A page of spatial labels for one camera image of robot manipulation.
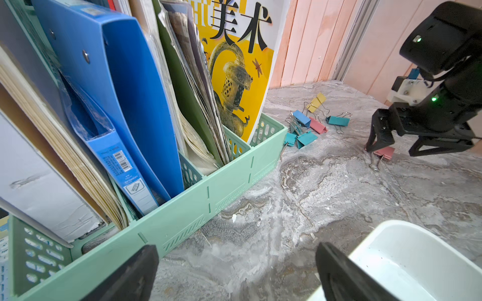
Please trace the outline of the white plastic storage tray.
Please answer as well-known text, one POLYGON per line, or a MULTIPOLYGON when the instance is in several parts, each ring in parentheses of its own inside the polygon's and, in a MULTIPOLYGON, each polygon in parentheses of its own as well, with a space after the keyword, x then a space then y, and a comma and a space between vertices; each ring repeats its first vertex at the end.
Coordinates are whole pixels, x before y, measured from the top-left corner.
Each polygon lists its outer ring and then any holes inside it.
MULTIPOLYGON (((347 257, 397 300, 481 300, 481 268, 406 221, 376 227, 347 257)), ((321 285, 310 300, 326 300, 321 285)))

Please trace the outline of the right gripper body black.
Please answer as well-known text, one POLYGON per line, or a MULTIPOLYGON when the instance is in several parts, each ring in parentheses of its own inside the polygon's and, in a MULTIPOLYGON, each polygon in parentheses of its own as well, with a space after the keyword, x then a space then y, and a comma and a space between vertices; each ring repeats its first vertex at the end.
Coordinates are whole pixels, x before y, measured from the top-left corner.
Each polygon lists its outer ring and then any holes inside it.
POLYGON ((416 106, 396 102, 389 107, 390 125, 400 135, 417 135, 446 141, 472 140, 467 121, 476 105, 462 101, 423 101, 416 106))

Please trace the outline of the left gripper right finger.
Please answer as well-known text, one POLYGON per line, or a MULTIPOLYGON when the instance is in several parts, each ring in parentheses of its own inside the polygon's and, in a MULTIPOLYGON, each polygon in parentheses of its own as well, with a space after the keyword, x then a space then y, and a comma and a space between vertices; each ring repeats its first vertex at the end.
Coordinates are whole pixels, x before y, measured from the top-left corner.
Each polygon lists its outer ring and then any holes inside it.
POLYGON ((318 245, 316 266, 328 301, 397 300, 331 243, 318 245))

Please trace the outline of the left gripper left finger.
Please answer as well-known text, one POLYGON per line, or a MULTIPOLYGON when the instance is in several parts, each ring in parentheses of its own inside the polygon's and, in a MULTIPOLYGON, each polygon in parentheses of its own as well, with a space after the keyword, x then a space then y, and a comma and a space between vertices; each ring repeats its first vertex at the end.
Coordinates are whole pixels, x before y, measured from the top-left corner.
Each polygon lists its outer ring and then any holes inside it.
POLYGON ((149 300, 159 264, 156 246, 145 245, 84 300, 149 300))

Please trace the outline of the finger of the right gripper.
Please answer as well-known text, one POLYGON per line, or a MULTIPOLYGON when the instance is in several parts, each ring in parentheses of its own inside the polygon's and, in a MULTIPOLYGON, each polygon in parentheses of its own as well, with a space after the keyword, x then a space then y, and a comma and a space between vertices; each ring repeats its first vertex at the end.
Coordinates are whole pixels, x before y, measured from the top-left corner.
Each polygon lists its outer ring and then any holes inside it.
POLYGON ((393 131, 400 135, 398 118, 394 109, 378 109, 372 115, 369 139, 365 149, 372 153, 395 143, 393 131))
POLYGON ((409 149, 412 157, 461 153, 474 147, 471 140, 419 136, 409 149))

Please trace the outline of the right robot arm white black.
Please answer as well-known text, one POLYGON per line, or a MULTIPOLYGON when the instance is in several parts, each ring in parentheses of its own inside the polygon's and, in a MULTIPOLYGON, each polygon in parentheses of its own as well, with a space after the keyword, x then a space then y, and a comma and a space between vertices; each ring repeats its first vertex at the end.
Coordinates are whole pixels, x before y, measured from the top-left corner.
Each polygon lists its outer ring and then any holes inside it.
POLYGON ((372 115, 365 149, 416 135, 412 157, 461 153, 474 147, 468 122, 481 111, 481 10, 447 1, 408 36, 400 55, 417 65, 429 92, 418 103, 399 99, 372 115))

